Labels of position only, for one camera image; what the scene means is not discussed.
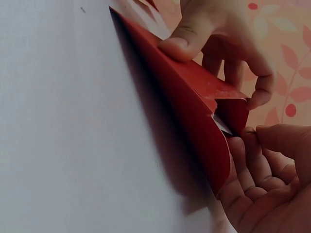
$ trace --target paper cut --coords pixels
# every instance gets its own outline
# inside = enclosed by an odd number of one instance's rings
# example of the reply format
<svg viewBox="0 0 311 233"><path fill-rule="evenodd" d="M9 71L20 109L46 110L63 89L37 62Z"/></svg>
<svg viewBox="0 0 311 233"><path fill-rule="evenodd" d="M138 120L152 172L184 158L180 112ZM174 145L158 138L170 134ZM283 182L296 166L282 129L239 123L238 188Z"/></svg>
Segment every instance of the paper cut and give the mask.
<svg viewBox="0 0 311 233"><path fill-rule="evenodd" d="M230 173L226 137L239 135L247 122L246 96L193 61L172 60L157 48L158 37L112 11L163 89L217 196Z"/></svg>

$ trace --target red paper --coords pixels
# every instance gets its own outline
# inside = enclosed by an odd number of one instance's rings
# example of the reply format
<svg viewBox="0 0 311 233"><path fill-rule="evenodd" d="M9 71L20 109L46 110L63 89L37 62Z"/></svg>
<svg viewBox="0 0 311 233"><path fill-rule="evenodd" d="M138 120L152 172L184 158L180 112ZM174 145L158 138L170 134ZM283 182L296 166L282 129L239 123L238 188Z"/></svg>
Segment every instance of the red paper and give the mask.
<svg viewBox="0 0 311 233"><path fill-rule="evenodd" d="M230 173L226 137L217 127L215 112L238 135L245 127L246 96L212 76L197 63L179 63L162 53L159 38L116 12L145 58L205 169L215 195Z"/></svg>

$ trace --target white surface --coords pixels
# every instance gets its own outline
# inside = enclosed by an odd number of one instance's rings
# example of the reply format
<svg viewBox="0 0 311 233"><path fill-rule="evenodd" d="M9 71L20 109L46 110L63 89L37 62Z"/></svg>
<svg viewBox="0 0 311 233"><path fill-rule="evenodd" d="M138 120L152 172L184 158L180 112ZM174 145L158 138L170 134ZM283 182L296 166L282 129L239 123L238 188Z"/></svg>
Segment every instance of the white surface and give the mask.
<svg viewBox="0 0 311 233"><path fill-rule="evenodd" d="M220 232L109 3L0 2L0 232Z"/></svg>

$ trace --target floral wallpaper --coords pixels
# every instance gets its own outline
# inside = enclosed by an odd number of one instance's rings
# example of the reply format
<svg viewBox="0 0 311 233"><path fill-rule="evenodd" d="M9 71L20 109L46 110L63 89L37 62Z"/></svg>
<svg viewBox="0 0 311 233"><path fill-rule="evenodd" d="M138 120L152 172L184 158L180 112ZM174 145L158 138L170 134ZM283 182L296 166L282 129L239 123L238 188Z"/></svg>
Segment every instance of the floral wallpaper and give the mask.
<svg viewBox="0 0 311 233"><path fill-rule="evenodd" d="M145 1L153 2L174 30L181 18L179 0ZM311 1L249 0L247 4L252 28L277 68L272 100L250 113L248 125L311 125ZM250 96L256 77L246 69L244 80L242 92Z"/></svg>

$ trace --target leaf pattern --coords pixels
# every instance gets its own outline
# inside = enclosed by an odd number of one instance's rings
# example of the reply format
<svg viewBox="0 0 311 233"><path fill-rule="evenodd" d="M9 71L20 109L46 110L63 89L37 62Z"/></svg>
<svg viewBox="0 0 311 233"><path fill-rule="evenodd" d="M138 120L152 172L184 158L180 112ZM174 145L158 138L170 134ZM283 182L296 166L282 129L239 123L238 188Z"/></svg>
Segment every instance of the leaf pattern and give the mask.
<svg viewBox="0 0 311 233"><path fill-rule="evenodd" d="M297 69L299 66L299 61L296 53L288 47L287 45L282 45L282 51L283 51L283 57L286 62L286 64L292 68L292 69Z"/></svg>
<svg viewBox="0 0 311 233"><path fill-rule="evenodd" d="M290 97L296 103L311 100L311 88L308 86L299 87L290 93Z"/></svg>
<svg viewBox="0 0 311 233"><path fill-rule="evenodd" d="M304 79L311 80L311 67L303 67L298 71L298 73Z"/></svg>
<svg viewBox="0 0 311 233"><path fill-rule="evenodd" d="M311 49L311 30L304 26L303 28L303 40L305 44Z"/></svg>
<svg viewBox="0 0 311 233"><path fill-rule="evenodd" d="M271 22L281 31L285 32L297 32L296 26L288 19L283 17L274 17L270 19Z"/></svg>
<svg viewBox="0 0 311 233"><path fill-rule="evenodd" d="M260 39L263 40L264 38L266 38L268 34L268 23L266 18L262 16L256 17L256 19L254 20L254 26Z"/></svg>
<svg viewBox="0 0 311 233"><path fill-rule="evenodd" d="M267 16L273 14L275 11L277 11L280 8L279 5L265 5L260 10L261 16Z"/></svg>
<svg viewBox="0 0 311 233"><path fill-rule="evenodd" d="M286 96L287 94L287 83L279 73L276 76L276 92L281 96Z"/></svg>
<svg viewBox="0 0 311 233"><path fill-rule="evenodd" d="M277 125L279 123L280 123L280 120L279 120L278 115L277 115L277 109L276 109L276 107L274 107L268 113L264 124L266 126L272 126L272 125Z"/></svg>

